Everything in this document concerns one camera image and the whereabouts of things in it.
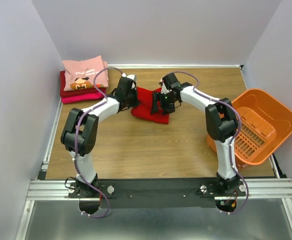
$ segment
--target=orange basket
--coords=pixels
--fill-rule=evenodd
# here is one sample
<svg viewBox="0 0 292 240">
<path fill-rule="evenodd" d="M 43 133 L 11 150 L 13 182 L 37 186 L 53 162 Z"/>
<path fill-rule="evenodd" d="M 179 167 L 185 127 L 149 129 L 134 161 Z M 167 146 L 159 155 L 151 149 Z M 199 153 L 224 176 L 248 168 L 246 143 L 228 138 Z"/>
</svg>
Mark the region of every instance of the orange basket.
<svg viewBox="0 0 292 240">
<path fill-rule="evenodd" d="M 238 168 L 262 164 L 292 134 L 292 111 L 260 89 L 249 89 L 232 102 L 242 127 L 235 139 Z M 206 137 L 216 152 L 213 139 Z"/>
</svg>

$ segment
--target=red fabric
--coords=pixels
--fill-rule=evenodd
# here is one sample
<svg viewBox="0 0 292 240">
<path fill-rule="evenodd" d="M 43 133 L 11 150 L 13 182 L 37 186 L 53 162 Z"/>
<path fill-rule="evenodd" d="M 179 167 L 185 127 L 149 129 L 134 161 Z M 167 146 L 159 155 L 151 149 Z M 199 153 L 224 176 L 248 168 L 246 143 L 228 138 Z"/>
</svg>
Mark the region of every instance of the red fabric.
<svg viewBox="0 0 292 240">
<path fill-rule="evenodd" d="M 62 97 L 61 102 L 63 104 L 71 104 L 71 103 L 77 103 L 77 102 L 88 101 L 88 100 L 97 100 L 97 99 L 102 99 L 102 98 L 103 98 L 103 95 L 100 92 L 96 92 L 96 93 L 86 93 L 79 96 Z"/>
<path fill-rule="evenodd" d="M 169 114 L 163 115 L 163 110 L 160 109 L 160 103 L 158 102 L 159 111 L 151 115 L 152 104 L 153 104 L 153 92 L 160 92 L 161 88 L 158 88 L 154 91 L 150 91 L 141 87 L 137 87 L 138 100 L 140 105 L 134 107 L 131 110 L 131 114 L 139 119 L 159 123 L 159 124 L 168 124 Z"/>
<path fill-rule="evenodd" d="M 76 91 L 64 91 L 65 85 L 66 85 L 65 71 L 61 71 L 60 72 L 60 91 L 59 91 L 59 94 L 62 98 L 80 96 L 83 94 L 98 93 L 95 88 L 81 89 L 81 90 L 76 90 Z M 103 88 L 100 88 L 100 90 L 105 92 L 106 88 L 103 87 Z"/>
</svg>

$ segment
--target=gray wall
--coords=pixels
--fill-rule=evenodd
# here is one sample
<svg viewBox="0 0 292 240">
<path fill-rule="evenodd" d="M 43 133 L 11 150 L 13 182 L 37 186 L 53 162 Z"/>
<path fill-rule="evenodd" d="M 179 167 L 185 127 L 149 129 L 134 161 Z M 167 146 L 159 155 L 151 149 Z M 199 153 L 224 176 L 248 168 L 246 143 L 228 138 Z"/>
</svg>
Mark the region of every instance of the gray wall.
<svg viewBox="0 0 292 240">
<path fill-rule="evenodd" d="M 61 58 L 30 0 L 0 1 L 0 240 L 15 239 L 59 100 Z"/>
<path fill-rule="evenodd" d="M 283 0 L 244 69 L 249 88 L 261 88 L 292 110 L 292 1 Z M 292 136 L 275 153 L 292 177 Z"/>
<path fill-rule="evenodd" d="M 32 0 L 63 60 L 244 64 L 280 0 Z"/>
</svg>

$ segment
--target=magenta cloth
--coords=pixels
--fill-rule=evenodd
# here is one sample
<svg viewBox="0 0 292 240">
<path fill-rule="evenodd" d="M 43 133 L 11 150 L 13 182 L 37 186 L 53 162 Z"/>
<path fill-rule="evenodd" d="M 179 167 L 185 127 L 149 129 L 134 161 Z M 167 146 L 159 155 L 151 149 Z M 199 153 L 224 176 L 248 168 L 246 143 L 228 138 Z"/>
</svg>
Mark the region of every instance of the magenta cloth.
<svg viewBox="0 0 292 240">
<path fill-rule="evenodd" d="M 102 98 L 103 98 L 103 95 L 100 92 L 95 92 L 95 93 L 86 93 L 86 94 L 78 95 L 78 96 L 62 97 L 61 102 L 63 104 L 71 104 L 71 103 L 77 103 L 77 102 L 82 102 L 82 101 L 98 100 Z"/>
</svg>

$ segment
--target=wooden tabletop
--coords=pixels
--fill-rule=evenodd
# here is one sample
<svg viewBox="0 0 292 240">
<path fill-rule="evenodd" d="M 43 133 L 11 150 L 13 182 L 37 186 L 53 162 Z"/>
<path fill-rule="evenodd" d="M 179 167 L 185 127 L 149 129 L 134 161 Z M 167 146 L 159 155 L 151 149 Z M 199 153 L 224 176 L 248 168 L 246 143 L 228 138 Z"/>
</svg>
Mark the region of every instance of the wooden tabletop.
<svg viewBox="0 0 292 240">
<path fill-rule="evenodd" d="M 214 97 L 233 100 L 246 90 L 238 68 L 125 69 L 124 72 L 137 75 L 138 87 L 154 90 L 163 76 L 176 70 L 194 74 L 200 80 L 198 89 Z M 107 90 L 111 92 L 120 74 L 115 70 L 109 70 L 108 74 Z M 196 83 L 187 75 L 176 76 L 181 83 Z M 72 158 L 61 144 L 61 134 L 72 108 L 83 109 L 95 103 L 62 106 L 46 179 L 75 176 Z M 185 102 L 169 116 L 168 125 L 141 120 L 132 116 L 130 110 L 123 111 L 98 125 L 92 151 L 94 166 L 98 177 L 103 179 L 215 177 L 217 155 L 207 145 L 206 135 L 204 113 Z M 274 175 L 269 161 L 240 172 L 245 177 Z"/>
</svg>

